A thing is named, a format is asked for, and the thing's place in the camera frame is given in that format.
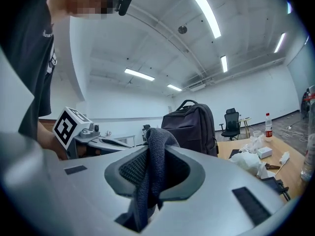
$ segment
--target water bottle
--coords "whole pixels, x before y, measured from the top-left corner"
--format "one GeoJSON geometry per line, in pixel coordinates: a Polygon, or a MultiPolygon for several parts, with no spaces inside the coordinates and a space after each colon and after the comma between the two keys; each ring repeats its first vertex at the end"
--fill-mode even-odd
{"type": "Polygon", "coordinates": [[[309,138],[301,178],[309,181],[315,168],[315,86],[310,87],[309,138]]]}
{"type": "Polygon", "coordinates": [[[266,113],[265,125],[266,125],[265,140],[267,142],[270,142],[272,140],[272,121],[271,121],[269,113],[266,113]]]}

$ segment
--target black t-shirt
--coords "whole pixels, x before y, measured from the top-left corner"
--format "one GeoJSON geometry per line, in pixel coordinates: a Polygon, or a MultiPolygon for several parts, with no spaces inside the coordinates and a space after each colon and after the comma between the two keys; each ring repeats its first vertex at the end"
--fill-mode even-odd
{"type": "Polygon", "coordinates": [[[57,63],[47,0],[8,0],[0,44],[11,66],[34,95],[19,132],[36,140],[38,117],[50,110],[50,83],[57,63]]]}

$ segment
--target fluorescent light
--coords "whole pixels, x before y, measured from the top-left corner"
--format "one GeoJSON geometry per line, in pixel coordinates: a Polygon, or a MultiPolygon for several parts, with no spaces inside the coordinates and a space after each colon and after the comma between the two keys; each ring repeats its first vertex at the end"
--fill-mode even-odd
{"type": "Polygon", "coordinates": [[[128,69],[128,68],[126,68],[125,73],[132,74],[132,75],[134,75],[134,76],[141,77],[141,78],[146,79],[146,80],[149,80],[149,81],[154,80],[153,77],[150,77],[150,76],[145,75],[145,74],[143,74],[143,73],[139,73],[139,72],[130,70],[130,69],[128,69]]]}
{"type": "Polygon", "coordinates": [[[218,23],[216,21],[215,15],[213,14],[213,11],[210,5],[208,4],[207,0],[196,0],[196,2],[200,6],[202,12],[205,14],[206,19],[208,20],[208,23],[210,24],[214,37],[215,38],[220,37],[221,32],[220,32],[218,23]]]}
{"type": "Polygon", "coordinates": [[[280,46],[281,46],[281,44],[282,44],[282,41],[284,40],[284,36],[285,36],[285,33],[282,33],[281,38],[280,38],[280,40],[279,40],[279,43],[278,43],[278,45],[277,45],[277,47],[276,47],[276,49],[275,49],[275,53],[278,52],[278,50],[279,50],[279,48],[280,48],[280,46]]]}
{"type": "Polygon", "coordinates": [[[292,6],[289,2],[286,2],[287,3],[287,13],[290,14],[292,12],[292,6]]]}
{"type": "Polygon", "coordinates": [[[306,45],[307,41],[309,41],[309,38],[310,38],[310,36],[307,36],[307,39],[306,39],[304,45],[306,45]]]}
{"type": "Polygon", "coordinates": [[[226,62],[226,56],[221,57],[221,62],[222,62],[222,67],[223,67],[223,72],[227,72],[227,62],[226,62]]]}
{"type": "Polygon", "coordinates": [[[180,88],[177,88],[177,87],[175,87],[175,86],[173,86],[173,85],[171,85],[171,84],[169,84],[168,87],[169,87],[169,88],[172,88],[172,89],[175,89],[175,90],[177,90],[177,91],[181,91],[180,88]]]}

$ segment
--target black office chair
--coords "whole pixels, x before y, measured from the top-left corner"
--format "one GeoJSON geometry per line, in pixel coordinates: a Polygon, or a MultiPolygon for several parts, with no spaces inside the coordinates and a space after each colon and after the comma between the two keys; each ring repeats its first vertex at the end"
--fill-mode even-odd
{"type": "Polygon", "coordinates": [[[238,122],[239,113],[235,111],[234,108],[226,110],[225,118],[225,131],[223,130],[223,123],[220,124],[222,128],[222,136],[229,137],[230,141],[233,138],[238,140],[238,135],[241,133],[240,131],[240,123],[238,122]]]}

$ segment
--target crumpled paper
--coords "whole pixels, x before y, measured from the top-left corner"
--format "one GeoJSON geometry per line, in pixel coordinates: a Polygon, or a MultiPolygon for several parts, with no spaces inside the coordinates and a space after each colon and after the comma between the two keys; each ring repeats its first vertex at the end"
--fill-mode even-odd
{"type": "Polygon", "coordinates": [[[285,164],[287,162],[287,160],[289,160],[289,158],[290,158],[290,153],[287,151],[287,152],[283,153],[283,155],[280,158],[279,162],[281,164],[285,164]]]}
{"type": "Polygon", "coordinates": [[[261,162],[257,154],[250,153],[248,151],[233,155],[229,161],[237,164],[243,170],[261,179],[275,176],[275,173],[266,169],[266,163],[261,162]]]}
{"type": "Polygon", "coordinates": [[[257,150],[264,146],[264,135],[259,137],[251,136],[251,143],[245,144],[240,151],[247,151],[249,153],[257,153],[257,150]]]}

